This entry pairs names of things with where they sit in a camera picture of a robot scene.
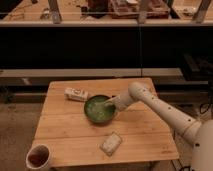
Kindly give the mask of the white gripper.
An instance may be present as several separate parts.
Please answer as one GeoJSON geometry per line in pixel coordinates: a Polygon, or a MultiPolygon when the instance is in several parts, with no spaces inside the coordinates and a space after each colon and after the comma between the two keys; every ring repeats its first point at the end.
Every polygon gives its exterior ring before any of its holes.
{"type": "Polygon", "coordinates": [[[118,111],[123,111],[134,103],[134,99],[130,96],[128,91],[125,91],[114,98],[110,98],[104,102],[105,106],[115,105],[118,111]]]}

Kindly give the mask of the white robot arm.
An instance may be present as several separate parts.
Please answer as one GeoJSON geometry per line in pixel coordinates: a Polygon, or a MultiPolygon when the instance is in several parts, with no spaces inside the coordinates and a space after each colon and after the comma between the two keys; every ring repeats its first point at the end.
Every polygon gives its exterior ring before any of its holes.
{"type": "Polygon", "coordinates": [[[213,171],[213,119],[201,122],[154,95],[146,84],[132,82],[128,89],[107,100],[118,111],[142,102],[193,146],[190,171],[213,171]]]}

